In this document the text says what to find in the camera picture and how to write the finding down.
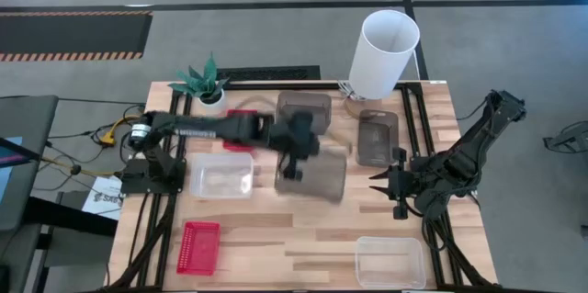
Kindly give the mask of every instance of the white cylinder container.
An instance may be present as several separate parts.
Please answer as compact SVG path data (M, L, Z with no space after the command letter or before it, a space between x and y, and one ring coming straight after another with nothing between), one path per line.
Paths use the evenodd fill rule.
M421 33L410 17L395 10L370 14L361 27L349 84L359 96L390 94L411 59Z

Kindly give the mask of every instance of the red tray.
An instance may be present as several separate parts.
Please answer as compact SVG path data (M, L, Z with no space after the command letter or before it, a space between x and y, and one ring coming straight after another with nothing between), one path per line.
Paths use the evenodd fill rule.
M229 110L227 110L227 116L229 117L230 115L232 115L234 113L256 113L256 112L257 112L257 110L254 110L254 109L229 109ZM232 151L232 152L250 152L254 149L251 146L243 146L241 144L229 142L229 141L223 141L222 148L224 148L225 150Z
M178 274L212 276L217 267L221 226L213 222L187 222L177 260Z

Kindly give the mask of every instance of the floor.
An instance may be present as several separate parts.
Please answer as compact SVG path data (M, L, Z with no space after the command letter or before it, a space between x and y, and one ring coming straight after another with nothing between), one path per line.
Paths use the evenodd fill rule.
M325 4L233 10L198 5L310 1ZM78 99L61 101L58 108L51 134L67 134L115 120L129 105L116 102L145 101L151 81L173 79L175 70L201 65L210 51L221 67L318 64L324 79L345 79L361 21L385 6L403 10L402 2L414 7L407 13L414 13L421 29L419 54L426 63L420 65L421 77L448 80L459 116L490 89L526 100L526 120L509 127L492 146L480 187L500 282L585 292L588 242L580 236L580 224L588 223L588 163L581 155L546 151L541 138L586 118L588 0L0 0L0 7L157 5L141 60L2 62L0 95ZM412 64L403 79L416 78ZM462 132L472 122L461 121ZM56 146L82 158L96 151L86 140ZM118 169L121 163L109 151L92 166ZM61 179L46 170L36 186L56 186ZM84 187L71 183L65 189ZM104 272L100 263L55 268L46 291L93 289Z

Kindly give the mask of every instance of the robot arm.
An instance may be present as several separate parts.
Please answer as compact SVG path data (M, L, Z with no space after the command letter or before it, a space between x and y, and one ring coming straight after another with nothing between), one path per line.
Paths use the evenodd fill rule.
M129 146L142 152L145 159L127 164L121 180L123 193L175 193L181 191L186 172L182 159L175 159L159 146L171 135L223 139L247 146L265 148L290 159L285 177L300 179L297 160L306 160L319 152L319 140L311 132L312 114L298 112L274 121L272 115L236 113L227 118L203 118L147 112L132 126Z
M388 187L371 186L396 200L394 218L407 218L407 197L428 219L438 218L452 195L464 197L481 179L486 152L504 129L525 117L525 102L506 91L491 91L486 96L481 118L449 150L411 162L411 172L404 171L406 151L396 150L399 165L371 179L388 178Z

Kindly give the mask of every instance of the white pot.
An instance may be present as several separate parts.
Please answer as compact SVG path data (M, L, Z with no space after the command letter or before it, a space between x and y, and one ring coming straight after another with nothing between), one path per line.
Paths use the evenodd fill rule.
M209 116L217 116L224 112L224 110L227 107L227 98L226 96L224 96L224 90L220 91L220 99L214 104L205 104L202 102L202 100L200 100L200 98L198 99L198 102L200 103L202 108L204 108L204 112L206 113L206 115Z

